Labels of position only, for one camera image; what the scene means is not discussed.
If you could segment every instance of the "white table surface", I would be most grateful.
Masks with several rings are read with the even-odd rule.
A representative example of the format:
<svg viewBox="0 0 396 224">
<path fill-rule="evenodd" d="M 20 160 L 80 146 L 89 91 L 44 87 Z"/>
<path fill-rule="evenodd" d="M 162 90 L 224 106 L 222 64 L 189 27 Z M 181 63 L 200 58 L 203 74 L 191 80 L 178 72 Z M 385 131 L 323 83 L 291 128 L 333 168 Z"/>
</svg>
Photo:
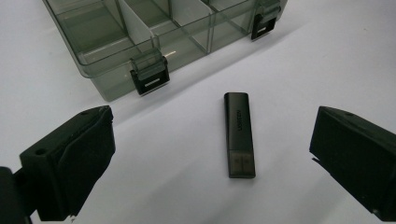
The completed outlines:
<svg viewBox="0 0 396 224">
<path fill-rule="evenodd" d="M 41 1 L 2 0 L 0 15 L 0 165 L 16 172 L 26 148 L 78 112 L 113 109 L 116 154 L 74 223 L 381 223 L 308 149 L 320 105 L 396 133 L 396 1 L 291 0 L 268 36 L 111 103 Z M 228 91 L 249 94 L 253 180 L 228 178 Z"/>
</svg>

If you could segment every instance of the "plastic storage box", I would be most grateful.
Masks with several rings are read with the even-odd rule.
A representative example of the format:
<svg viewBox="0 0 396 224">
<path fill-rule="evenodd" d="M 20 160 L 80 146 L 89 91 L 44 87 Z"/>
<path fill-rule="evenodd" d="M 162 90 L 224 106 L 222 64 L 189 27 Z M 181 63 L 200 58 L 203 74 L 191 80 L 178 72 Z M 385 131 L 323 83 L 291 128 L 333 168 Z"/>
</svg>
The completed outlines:
<svg viewBox="0 0 396 224">
<path fill-rule="evenodd" d="M 103 98 L 145 94 L 169 72 L 274 29 L 287 0 L 43 0 Z"/>
</svg>

